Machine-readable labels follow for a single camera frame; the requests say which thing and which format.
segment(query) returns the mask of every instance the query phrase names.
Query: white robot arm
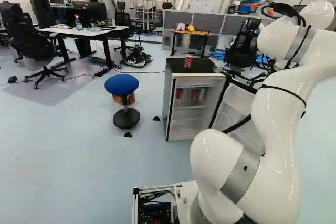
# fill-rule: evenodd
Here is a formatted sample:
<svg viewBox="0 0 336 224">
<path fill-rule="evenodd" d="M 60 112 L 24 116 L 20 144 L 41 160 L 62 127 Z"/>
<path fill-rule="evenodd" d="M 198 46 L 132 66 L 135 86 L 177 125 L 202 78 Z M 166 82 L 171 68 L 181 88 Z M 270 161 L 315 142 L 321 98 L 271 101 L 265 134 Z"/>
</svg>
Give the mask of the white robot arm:
<svg viewBox="0 0 336 224">
<path fill-rule="evenodd" d="M 200 223 L 234 224 L 243 213 L 258 224 L 297 221 L 301 186 L 296 128 L 314 87 L 336 76 L 336 33 L 323 30 L 334 18 L 333 7 L 314 2 L 301 14 L 306 27 L 283 17 L 258 37 L 258 48 L 277 59 L 292 58 L 299 48 L 291 60 L 301 65 L 270 75 L 254 98 L 251 118 L 265 145 L 264 156 L 213 129 L 200 132 L 193 141 L 191 166 L 199 186 L 195 201 L 202 212 Z M 191 223 L 200 221 L 193 216 L 191 211 Z"/>
</svg>

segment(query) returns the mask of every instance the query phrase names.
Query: cubicle partition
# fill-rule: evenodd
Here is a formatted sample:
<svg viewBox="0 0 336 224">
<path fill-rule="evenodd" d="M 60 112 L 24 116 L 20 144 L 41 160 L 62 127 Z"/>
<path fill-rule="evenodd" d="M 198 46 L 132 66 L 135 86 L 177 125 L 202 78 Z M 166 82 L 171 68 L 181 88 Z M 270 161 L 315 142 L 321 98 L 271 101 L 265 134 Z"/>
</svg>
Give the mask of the cubicle partition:
<svg viewBox="0 0 336 224">
<path fill-rule="evenodd" d="M 209 14 L 209 13 L 191 13 L 181 10 L 164 10 L 163 28 L 162 28 L 162 49 L 171 50 L 173 43 L 172 29 L 177 27 L 178 23 L 193 25 L 196 30 L 209 31 L 212 35 L 208 38 L 207 45 L 211 46 L 211 51 L 225 50 L 230 42 L 240 30 L 240 24 L 252 15 L 237 14 Z M 263 19 L 264 25 L 272 20 Z M 183 36 L 178 35 L 175 41 L 175 49 L 181 52 L 199 53 L 202 49 L 202 38 L 189 35 L 187 41 L 182 41 Z"/>
</svg>

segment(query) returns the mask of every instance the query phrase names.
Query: floor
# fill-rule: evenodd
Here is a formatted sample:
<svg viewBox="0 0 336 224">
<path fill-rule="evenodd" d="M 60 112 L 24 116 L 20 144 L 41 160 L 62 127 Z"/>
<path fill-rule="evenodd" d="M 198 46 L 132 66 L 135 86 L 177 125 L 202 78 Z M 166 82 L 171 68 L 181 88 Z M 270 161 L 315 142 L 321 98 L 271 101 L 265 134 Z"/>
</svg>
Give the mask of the floor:
<svg viewBox="0 0 336 224">
<path fill-rule="evenodd" d="M 67 39 L 69 49 L 75 49 Z M 96 56 L 103 57 L 103 46 L 91 43 Z M 119 46 L 110 42 L 115 61 Z M 165 67 L 169 51 L 160 44 L 145 44 L 153 62 L 142 69 L 123 67 L 123 72 L 159 72 Z M 21 80 L 28 73 L 12 63 L 15 51 L 0 48 L 0 83 L 9 76 Z M 93 74 L 99 66 L 77 60 L 69 76 Z M 141 119 L 124 138 L 124 131 L 112 124 L 112 116 L 120 106 L 104 89 L 107 78 L 85 80 L 82 87 L 53 105 L 41 99 L 26 99 L 8 93 L 0 86 L 0 223 L 6 224 L 108 224 L 130 223 L 132 189 L 138 186 L 165 185 L 192 180 L 189 163 L 191 141 L 166 142 L 161 116 L 163 73 L 132 73 L 140 81 L 134 107 Z M 18 83 L 33 88 L 33 83 Z M 36 96 L 51 99 L 65 85 L 47 80 Z M 300 224 L 335 223 L 336 196 L 334 164 L 334 115 L 336 114 L 336 79 L 320 84 L 308 102 L 307 114 L 297 133 L 299 173 L 303 184 Z"/>
</svg>

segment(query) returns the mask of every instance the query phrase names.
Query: can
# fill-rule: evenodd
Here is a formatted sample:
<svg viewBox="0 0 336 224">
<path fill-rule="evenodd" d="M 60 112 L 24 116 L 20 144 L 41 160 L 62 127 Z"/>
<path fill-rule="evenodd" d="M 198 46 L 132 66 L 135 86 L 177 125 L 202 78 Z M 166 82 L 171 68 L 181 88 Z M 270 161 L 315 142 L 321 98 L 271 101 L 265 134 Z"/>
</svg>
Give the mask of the can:
<svg viewBox="0 0 336 224">
<path fill-rule="evenodd" d="M 193 62 L 193 57 L 191 55 L 188 55 L 184 59 L 184 68 L 191 68 L 191 64 Z"/>
</svg>

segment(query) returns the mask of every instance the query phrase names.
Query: metal frame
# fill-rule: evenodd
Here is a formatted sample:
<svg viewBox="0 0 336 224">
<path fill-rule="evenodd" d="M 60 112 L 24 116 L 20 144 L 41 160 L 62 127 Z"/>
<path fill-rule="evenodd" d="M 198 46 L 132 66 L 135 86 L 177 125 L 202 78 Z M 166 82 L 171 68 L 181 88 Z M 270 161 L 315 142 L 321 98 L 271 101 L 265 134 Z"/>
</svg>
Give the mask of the metal frame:
<svg viewBox="0 0 336 224">
<path fill-rule="evenodd" d="M 139 7 L 138 7 L 138 0 L 133 0 L 133 4 L 134 4 L 134 18 L 139 18 L 139 13 L 142 13 L 142 29 L 145 30 L 147 28 L 147 31 L 149 31 L 149 23 L 150 23 L 150 19 L 149 19 L 149 1 L 152 3 L 152 11 L 151 11 L 151 14 L 152 14 L 152 18 L 153 18 L 153 15 L 154 15 L 154 20 L 157 20 L 156 19 L 156 15 L 157 14 L 160 14 L 159 12 L 154 12 L 153 10 L 153 6 L 155 6 L 155 9 L 157 9 L 157 1 L 161 1 L 161 0 L 142 0 L 142 10 L 139 11 Z M 145 2 L 146 2 L 146 14 L 147 14 L 147 18 L 145 20 Z"/>
<path fill-rule="evenodd" d="M 133 190 L 132 196 L 132 224 L 138 224 L 138 209 L 139 209 L 139 198 L 141 195 L 150 195 L 153 193 L 163 193 L 163 192 L 171 192 L 174 198 L 176 198 L 175 191 L 177 188 L 182 187 L 182 183 L 176 183 L 171 185 L 163 185 L 163 186 L 152 186 L 152 187 L 137 187 Z M 172 201 L 171 207 L 171 223 L 174 222 L 174 205 Z"/>
</svg>

